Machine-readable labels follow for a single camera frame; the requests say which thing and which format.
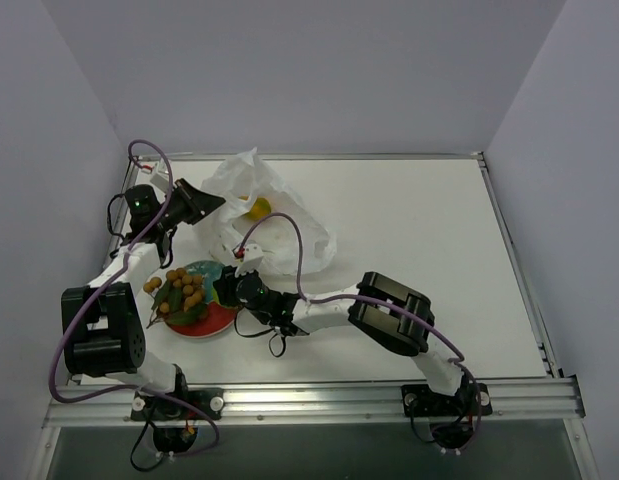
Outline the white plastic bag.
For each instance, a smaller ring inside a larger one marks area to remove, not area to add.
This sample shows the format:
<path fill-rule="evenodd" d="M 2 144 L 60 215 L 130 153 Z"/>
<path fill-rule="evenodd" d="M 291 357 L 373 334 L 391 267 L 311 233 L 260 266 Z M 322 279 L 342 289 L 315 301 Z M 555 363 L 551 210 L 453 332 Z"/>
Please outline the white plastic bag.
<path fill-rule="evenodd" d="M 293 275 L 298 254 L 302 271 L 325 270 L 337 252 L 335 234 L 310 212 L 300 195 L 275 169 L 252 149 L 223 162 L 201 183 L 201 190 L 220 196 L 225 204 L 210 217 L 208 227 L 196 234 L 208 243 L 211 256 L 228 264 L 242 241 L 258 244 L 264 259 L 260 271 L 267 275 Z M 258 197 L 266 198 L 273 212 L 257 222 L 242 218 Z"/>

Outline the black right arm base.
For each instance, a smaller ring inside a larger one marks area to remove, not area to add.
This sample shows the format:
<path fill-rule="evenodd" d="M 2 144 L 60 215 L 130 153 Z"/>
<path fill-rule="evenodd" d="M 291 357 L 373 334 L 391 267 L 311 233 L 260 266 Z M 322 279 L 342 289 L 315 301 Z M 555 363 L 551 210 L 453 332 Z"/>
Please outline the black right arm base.
<path fill-rule="evenodd" d="M 414 436 L 443 454 L 460 455 L 472 442 L 482 420 L 493 414 L 483 383 L 463 380 L 452 396 L 434 393 L 427 385 L 401 386 L 405 417 Z"/>

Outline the yellow fake mango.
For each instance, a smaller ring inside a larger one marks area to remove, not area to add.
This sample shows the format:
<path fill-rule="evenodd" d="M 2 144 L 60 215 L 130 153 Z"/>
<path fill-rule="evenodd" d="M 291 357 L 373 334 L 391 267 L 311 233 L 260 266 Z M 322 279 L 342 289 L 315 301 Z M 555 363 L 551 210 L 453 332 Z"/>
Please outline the yellow fake mango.
<path fill-rule="evenodd" d="M 264 197 L 258 197 L 250 210 L 242 215 L 242 218 L 251 222 L 257 222 L 272 212 L 273 208 L 270 202 Z"/>

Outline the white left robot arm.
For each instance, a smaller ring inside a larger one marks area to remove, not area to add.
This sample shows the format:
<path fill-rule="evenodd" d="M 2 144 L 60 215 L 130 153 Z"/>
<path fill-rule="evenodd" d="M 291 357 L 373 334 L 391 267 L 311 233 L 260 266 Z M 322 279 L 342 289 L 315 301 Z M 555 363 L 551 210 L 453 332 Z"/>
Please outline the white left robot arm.
<path fill-rule="evenodd" d="M 149 276 L 173 260 L 173 237 L 180 224 L 195 225 L 225 204 L 179 179 L 159 201 L 148 184 L 121 195 L 129 232 L 108 267 L 88 285 L 61 296 L 62 350 L 72 374 L 115 379 L 134 389 L 146 387 L 155 408 L 168 419 L 183 417 L 189 391 L 177 385 L 177 366 L 147 350 L 136 296 Z"/>

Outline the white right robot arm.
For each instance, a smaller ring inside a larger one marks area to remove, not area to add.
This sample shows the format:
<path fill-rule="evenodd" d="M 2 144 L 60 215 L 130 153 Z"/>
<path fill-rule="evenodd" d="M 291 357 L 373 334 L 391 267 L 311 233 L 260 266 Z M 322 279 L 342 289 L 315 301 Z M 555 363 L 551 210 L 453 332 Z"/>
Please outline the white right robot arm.
<path fill-rule="evenodd" d="M 257 271 L 238 274 L 225 267 L 213 290 L 220 305 L 247 310 L 284 339 L 353 326 L 385 350 L 411 359 L 442 411 L 456 412 L 469 400 L 464 356 L 435 329 L 431 300 L 382 274 L 367 272 L 352 287 L 310 295 L 276 291 Z"/>

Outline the fake longan bunch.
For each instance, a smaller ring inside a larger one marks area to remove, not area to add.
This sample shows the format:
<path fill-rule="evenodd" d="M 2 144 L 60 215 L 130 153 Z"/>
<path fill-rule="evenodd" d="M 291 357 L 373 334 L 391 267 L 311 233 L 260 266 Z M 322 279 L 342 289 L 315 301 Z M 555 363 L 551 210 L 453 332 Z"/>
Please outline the fake longan bunch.
<path fill-rule="evenodd" d="M 152 301 L 147 327 L 164 323 L 170 327 L 185 327 L 208 317 L 209 308 L 204 277 L 184 268 L 169 270 L 163 278 L 154 276 L 142 285 L 142 291 Z"/>

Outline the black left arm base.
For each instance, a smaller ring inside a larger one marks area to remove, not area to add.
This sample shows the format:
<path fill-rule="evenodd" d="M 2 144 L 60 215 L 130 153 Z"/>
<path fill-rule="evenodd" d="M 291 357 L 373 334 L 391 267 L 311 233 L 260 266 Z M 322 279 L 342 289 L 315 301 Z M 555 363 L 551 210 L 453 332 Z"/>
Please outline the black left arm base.
<path fill-rule="evenodd" d="M 224 390 L 218 387 L 173 392 L 163 397 L 136 393 L 130 419 L 149 421 L 151 442 L 157 452 L 180 456 L 219 445 L 217 422 L 224 406 Z"/>

